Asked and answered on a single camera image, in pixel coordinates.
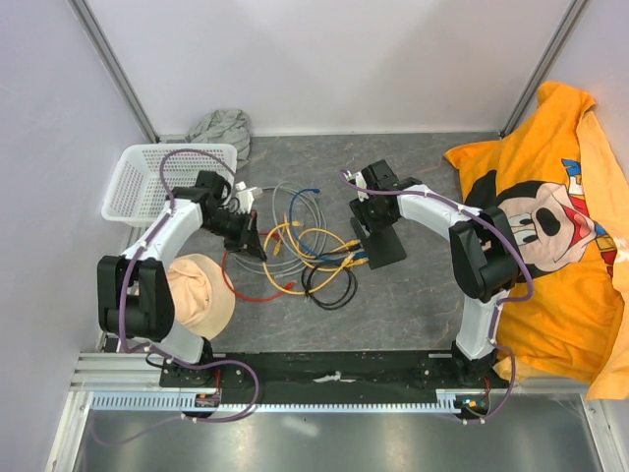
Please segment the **black network switch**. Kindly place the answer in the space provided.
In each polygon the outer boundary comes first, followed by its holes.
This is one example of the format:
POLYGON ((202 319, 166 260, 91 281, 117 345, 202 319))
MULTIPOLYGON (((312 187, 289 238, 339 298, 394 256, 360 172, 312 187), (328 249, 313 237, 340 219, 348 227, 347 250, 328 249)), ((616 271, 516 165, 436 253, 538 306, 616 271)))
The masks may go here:
POLYGON ((368 233, 356 217, 350 224, 368 258, 371 270, 390 266, 407 258, 407 253, 393 226, 368 233))

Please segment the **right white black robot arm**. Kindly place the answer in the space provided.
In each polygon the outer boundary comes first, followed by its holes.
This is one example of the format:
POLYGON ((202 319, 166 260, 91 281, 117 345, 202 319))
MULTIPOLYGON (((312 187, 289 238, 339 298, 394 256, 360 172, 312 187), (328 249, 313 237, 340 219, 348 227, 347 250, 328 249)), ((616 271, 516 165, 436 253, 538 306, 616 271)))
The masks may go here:
POLYGON ((356 191, 349 203, 351 225, 372 269, 406 259, 393 226, 414 221, 444 238, 452 270, 464 294, 463 316, 453 341, 450 375, 457 384, 475 385, 495 363, 497 328, 519 277, 533 279, 517 247, 505 213, 456 203, 415 178, 399 179, 380 160, 359 172, 344 171, 344 184, 356 191))

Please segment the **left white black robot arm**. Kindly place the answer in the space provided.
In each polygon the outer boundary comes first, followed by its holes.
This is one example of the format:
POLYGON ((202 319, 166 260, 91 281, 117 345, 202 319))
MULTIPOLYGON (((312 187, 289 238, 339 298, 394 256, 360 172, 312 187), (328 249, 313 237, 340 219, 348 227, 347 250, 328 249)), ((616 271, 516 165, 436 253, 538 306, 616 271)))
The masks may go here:
POLYGON ((97 264, 100 328, 116 334, 128 353, 146 348, 181 367, 194 386, 211 383, 216 372, 211 346, 176 321, 167 269, 199 229, 221 237, 227 251, 264 262, 254 209, 261 195, 261 188, 232 185, 214 171, 201 171, 192 187, 169 189, 163 211, 143 236, 123 254, 97 264))

